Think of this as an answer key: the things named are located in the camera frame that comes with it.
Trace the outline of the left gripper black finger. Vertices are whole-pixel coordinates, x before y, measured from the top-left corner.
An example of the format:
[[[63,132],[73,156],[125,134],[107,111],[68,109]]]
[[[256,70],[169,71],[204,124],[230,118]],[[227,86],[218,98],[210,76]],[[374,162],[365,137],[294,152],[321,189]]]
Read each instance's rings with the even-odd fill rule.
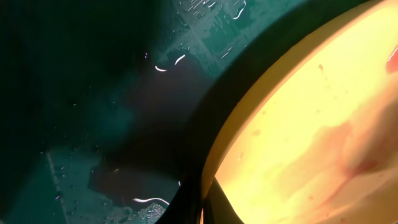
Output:
[[[203,223],[243,224],[216,179],[213,180],[204,202]]]

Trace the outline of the yellow plate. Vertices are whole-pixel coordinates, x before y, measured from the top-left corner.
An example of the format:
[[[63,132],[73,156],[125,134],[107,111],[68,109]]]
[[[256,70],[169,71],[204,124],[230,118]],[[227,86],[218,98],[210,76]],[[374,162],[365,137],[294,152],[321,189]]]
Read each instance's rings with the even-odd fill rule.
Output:
[[[397,1],[292,47],[221,128],[203,170],[243,223],[396,223]]]

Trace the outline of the red wet sponge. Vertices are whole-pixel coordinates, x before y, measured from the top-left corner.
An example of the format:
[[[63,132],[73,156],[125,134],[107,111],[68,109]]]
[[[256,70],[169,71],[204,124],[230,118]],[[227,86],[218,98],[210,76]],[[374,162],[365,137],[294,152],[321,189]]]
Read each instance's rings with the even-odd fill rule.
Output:
[[[386,62],[387,74],[392,74],[398,71],[398,46],[394,48]]]

